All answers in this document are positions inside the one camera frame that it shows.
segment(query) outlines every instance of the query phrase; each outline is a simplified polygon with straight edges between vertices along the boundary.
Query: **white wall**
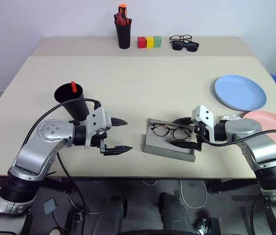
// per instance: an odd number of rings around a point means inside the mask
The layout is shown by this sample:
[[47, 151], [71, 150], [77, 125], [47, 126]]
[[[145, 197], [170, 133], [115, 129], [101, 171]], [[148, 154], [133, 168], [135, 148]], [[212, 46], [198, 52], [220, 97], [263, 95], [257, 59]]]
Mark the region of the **white wall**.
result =
[[[115, 35], [119, 0], [0, 0], [0, 91], [44, 36]], [[126, 0], [132, 35], [238, 36], [276, 74], [276, 0]]]

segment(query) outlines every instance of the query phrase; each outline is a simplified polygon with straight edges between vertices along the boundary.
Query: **wooden block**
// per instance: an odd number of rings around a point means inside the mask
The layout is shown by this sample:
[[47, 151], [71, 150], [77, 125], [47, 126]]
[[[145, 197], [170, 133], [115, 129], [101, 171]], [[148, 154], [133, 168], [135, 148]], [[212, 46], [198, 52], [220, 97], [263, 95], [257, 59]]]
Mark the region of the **wooden block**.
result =
[[161, 47], [162, 37], [154, 36], [154, 47]]
[[154, 38], [153, 37], [146, 37], [147, 40], [147, 48], [154, 47]]
[[145, 37], [138, 37], [138, 48], [146, 48], [147, 40]]

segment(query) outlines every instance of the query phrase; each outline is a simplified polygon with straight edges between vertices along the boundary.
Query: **black cup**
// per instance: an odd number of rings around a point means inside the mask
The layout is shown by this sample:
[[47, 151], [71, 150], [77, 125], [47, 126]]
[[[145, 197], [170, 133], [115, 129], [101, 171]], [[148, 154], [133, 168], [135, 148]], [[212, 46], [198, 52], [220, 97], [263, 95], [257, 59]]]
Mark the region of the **black cup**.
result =
[[[66, 83], [57, 88], [54, 94], [56, 101], [62, 103], [70, 99], [84, 98], [82, 87], [77, 83], [75, 85], [77, 87], [76, 93], [73, 93], [70, 83]], [[75, 101], [63, 106], [74, 120], [84, 121], [90, 113], [85, 101]]]
[[131, 19], [129, 19], [129, 24], [122, 26], [117, 25], [115, 22], [117, 36], [118, 36], [118, 45], [121, 49], [127, 49], [130, 47], [130, 29], [131, 29]]

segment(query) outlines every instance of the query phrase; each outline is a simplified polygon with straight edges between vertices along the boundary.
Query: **eyeglasses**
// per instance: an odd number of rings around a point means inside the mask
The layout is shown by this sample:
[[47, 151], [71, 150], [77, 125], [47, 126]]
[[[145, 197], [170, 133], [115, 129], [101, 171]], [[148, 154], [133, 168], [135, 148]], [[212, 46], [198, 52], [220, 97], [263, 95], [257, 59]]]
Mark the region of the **eyeglasses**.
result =
[[161, 137], [167, 136], [170, 131], [173, 131], [173, 137], [176, 140], [184, 140], [188, 138], [191, 134], [190, 129], [174, 126], [170, 124], [155, 123], [155, 122], [150, 123], [150, 130], [152, 130], [154, 134], [156, 134], [157, 136], [161, 136]]
[[173, 50], [182, 50], [184, 47], [187, 48], [187, 51], [195, 52], [199, 48], [199, 43], [192, 42], [191, 35], [174, 35], [169, 38], [172, 44]]

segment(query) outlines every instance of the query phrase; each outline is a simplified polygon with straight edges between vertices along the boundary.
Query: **table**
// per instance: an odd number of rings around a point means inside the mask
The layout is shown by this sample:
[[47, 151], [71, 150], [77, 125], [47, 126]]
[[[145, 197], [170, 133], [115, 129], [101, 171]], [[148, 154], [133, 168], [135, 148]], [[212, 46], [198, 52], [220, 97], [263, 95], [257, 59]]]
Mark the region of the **table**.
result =
[[[93, 51], [90, 48], [97, 40], [103, 49], [97, 47]], [[82, 146], [63, 149], [60, 154], [72, 176], [254, 178], [235, 145], [203, 144], [202, 152], [196, 152], [194, 163], [142, 152], [148, 118], [172, 121], [188, 117], [200, 104], [214, 113], [215, 121], [223, 115], [242, 115], [243, 112], [228, 108], [216, 98], [213, 83], [222, 75], [240, 74], [258, 83], [267, 95], [262, 110], [276, 114], [273, 79], [239, 39], [224, 40], [224, 45], [219, 47], [231, 43], [228, 47], [235, 50], [218, 47], [216, 52], [208, 54], [206, 47], [212, 48], [213, 38], [198, 38], [200, 48], [196, 53], [185, 49], [173, 51], [164, 41], [163, 48], [148, 49], [149, 52], [139, 51], [135, 45], [121, 50], [113, 38], [45, 39], [0, 98], [0, 175], [7, 173], [32, 124], [57, 104], [53, 98], [56, 88], [75, 81], [83, 87], [87, 98], [100, 100], [112, 117], [128, 122], [108, 131], [107, 145], [128, 145], [133, 149], [118, 156], [103, 156], [96, 148], [84, 150]], [[89, 54], [85, 48], [76, 50], [81, 45], [88, 48]], [[64, 108], [47, 119], [51, 118], [71, 119]], [[58, 161], [50, 171], [64, 175]]]

